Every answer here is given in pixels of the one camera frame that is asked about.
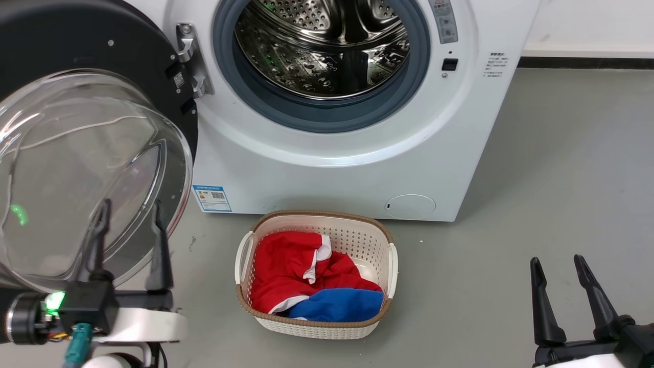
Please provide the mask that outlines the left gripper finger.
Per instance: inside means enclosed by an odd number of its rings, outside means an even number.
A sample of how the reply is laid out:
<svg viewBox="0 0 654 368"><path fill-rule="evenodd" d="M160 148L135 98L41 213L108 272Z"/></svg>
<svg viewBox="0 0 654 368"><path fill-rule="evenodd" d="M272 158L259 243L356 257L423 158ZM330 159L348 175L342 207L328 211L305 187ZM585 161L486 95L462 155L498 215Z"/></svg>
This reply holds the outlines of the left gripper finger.
<svg viewBox="0 0 654 368"><path fill-rule="evenodd" d="M161 220L160 200L154 201L151 229L154 233L154 246L145 289L149 292L166 292L174 287L174 276L167 231Z"/></svg>
<svg viewBox="0 0 654 368"><path fill-rule="evenodd" d="M112 272L104 268L105 238L110 230L112 201L104 199L89 224L88 234L83 244L83 254L77 270L77 281L114 282Z"/></svg>

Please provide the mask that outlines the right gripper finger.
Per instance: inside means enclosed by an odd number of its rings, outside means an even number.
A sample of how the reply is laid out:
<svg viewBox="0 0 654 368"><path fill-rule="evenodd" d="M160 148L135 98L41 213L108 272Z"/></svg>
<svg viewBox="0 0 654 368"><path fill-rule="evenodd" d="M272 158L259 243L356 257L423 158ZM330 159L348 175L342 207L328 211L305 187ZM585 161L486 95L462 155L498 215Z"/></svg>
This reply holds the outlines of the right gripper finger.
<svg viewBox="0 0 654 368"><path fill-rule="evenodd" d="M587 293L595 329L593 335L598 342L619 340L621 330L635 324L628 314L618 315L614 306L603 291L586 259L582 255L574 256L575 270L579 283Z"/></svg>
<svg viewBox="0 0 654 368"><path fill-rule="evenodd" d="M540 260L530 260L533 340L540 347L558 347L566 342L565 331L559 327L547 295L547 279Z"/></svg>

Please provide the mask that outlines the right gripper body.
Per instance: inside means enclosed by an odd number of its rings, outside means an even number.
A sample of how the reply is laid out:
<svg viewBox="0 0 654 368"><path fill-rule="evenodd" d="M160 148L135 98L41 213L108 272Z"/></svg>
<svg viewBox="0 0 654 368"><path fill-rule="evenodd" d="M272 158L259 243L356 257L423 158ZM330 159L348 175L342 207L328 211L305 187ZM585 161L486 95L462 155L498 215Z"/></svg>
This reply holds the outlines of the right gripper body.
<svg viewBox="0 0 654 368"><path fill-rule="evenodd" d="M532 368L654 368L654 323L624 326L617 342L540 347Z"/></svg>

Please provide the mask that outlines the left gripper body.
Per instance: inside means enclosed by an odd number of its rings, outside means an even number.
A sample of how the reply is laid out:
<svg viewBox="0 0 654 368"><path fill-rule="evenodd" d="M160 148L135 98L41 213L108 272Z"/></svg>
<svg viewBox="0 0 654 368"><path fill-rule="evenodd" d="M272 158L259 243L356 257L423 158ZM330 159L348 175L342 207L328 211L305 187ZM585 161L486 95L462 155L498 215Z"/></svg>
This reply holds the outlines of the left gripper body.
<svg viewBox="0 0 654 368"><path fill-rule="evenodd" d="M188 335L188 319L174 309L172 291L116 292L119 311L112 332L94 342L174 342Z"/></svg>

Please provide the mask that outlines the black round glass washer door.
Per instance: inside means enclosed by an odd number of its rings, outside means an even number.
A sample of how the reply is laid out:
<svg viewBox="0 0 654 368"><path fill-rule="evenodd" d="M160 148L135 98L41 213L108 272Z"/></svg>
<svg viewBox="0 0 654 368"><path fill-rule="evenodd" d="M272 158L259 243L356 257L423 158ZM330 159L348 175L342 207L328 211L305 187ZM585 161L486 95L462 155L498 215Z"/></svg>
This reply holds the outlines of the black round glass washer door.
<svg viewBox="0 0 654 368"><path fill-rule="evenodd" d="M104 199L115 284L150 263L154 201L170 235L192 191L198 108L177 52L124 0L0 0L0 287L65 289Z"/></svg>

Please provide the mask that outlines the white front-load washing machine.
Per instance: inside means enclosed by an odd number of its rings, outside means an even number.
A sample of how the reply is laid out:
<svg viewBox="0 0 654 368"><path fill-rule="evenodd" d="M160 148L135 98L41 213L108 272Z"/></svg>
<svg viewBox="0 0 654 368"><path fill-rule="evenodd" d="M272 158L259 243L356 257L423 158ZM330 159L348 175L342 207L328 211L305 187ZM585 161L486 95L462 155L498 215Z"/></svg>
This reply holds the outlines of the white front-load washing machine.
<svg viewBox="0 0 654 368"><path fill-rule="evenodd" d="M380 123L342 133L280 126L248 107L214 54L220 0L125 0L170 39L192 23L215 94L196 99L193 185L223 187L235 214L346 212L394 219L390 198L424 195L454 221L476 172L542 0L418 0L432 52L418 93Z"/></svg>

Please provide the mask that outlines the silver metal door hinge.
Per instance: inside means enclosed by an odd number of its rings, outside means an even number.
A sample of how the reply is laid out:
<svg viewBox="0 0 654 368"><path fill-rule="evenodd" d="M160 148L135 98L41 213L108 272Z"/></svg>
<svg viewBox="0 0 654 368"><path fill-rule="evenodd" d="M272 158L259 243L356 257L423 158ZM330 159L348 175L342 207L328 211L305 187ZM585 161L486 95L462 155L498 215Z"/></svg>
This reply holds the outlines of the silver metal door hinge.
<svg viewBox="0 0 654 368"><path fill-rule="evenodd" d="M214 95L215 89L199 42L198 32L192 23L182 22L176 26L178 58L192 77L194 98Z"/></svg>

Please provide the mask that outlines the blue energy label sticker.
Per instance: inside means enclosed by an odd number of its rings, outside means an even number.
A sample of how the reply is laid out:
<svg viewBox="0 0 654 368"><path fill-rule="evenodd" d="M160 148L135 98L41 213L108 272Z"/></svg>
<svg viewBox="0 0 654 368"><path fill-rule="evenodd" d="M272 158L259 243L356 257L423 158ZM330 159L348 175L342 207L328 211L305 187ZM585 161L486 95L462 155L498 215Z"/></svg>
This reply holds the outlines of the blue energy label sticker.
<svg viewBox="0 0 654 368"><path fill-rule="evenodd" d="M193 191L199 207L206 213L231 213L231 205L227 199L223 187L220 186L196 186Z"/></svg>

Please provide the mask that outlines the red and white garment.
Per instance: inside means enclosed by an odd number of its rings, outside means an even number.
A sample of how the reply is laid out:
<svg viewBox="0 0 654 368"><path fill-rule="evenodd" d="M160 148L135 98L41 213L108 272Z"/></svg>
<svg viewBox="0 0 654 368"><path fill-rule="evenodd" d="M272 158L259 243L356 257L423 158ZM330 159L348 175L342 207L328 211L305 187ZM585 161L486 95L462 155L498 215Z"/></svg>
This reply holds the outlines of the red and white garment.
<svg viewBox="0 0 654 368"><path fill-rule="evenodd" d="M329 236L280 232L259 243L250 290L252 308L281 315L318 291L336 288L382 291L361 277L350 256L332 249Z"/></svg>

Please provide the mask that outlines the round white filter cover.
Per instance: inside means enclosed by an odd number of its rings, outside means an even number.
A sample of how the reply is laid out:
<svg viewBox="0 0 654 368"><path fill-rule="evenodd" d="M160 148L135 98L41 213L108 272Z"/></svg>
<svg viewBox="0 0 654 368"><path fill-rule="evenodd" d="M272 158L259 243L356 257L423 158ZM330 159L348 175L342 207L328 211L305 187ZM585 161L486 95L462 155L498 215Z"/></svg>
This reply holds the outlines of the round white filter cover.
<svg viewBox="0 0 654 368"><path fill-rule="evenodd" d="M424 195L399 195L385 205L388 215L401 220L422 220L435 211L435 202Z"/></svg>

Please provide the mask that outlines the blue garment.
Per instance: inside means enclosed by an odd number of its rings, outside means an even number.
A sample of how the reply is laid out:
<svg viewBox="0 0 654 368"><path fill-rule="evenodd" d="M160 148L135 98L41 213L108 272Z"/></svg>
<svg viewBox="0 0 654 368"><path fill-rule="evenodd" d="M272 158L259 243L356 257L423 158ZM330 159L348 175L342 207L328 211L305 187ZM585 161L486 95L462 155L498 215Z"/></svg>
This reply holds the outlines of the blue garment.
<svg viewBox="0 0 654 368"><path fill-rule="evenodd" d="M357 323L372 319L382 308L381 291L336 288L318 291L281 315L292 319L330 323Z"/></svg>

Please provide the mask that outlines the white perforated laundry basket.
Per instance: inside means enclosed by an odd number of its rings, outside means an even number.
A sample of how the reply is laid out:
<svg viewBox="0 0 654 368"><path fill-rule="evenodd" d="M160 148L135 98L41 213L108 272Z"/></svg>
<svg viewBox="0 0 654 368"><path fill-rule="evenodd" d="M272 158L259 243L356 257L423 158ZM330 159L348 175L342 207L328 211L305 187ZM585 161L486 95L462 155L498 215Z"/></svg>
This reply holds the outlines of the white perforated laundry basket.
<svg viewBox="0 0 654 368"><path fill-rule="evenodd" d="M372 319L357 323L330 323L292 319L258 312L251 305L254 257L264 237L280 232L318 233L329 236L332 249L350 256L362 278L381 287L384 302ZM264 215L239 244L235 263L236 293L239 303L264 328L296 337L353 340L367 337L386 316L399 277L399 257L393 239L376 220L358 215L277 211Z"/></svg>

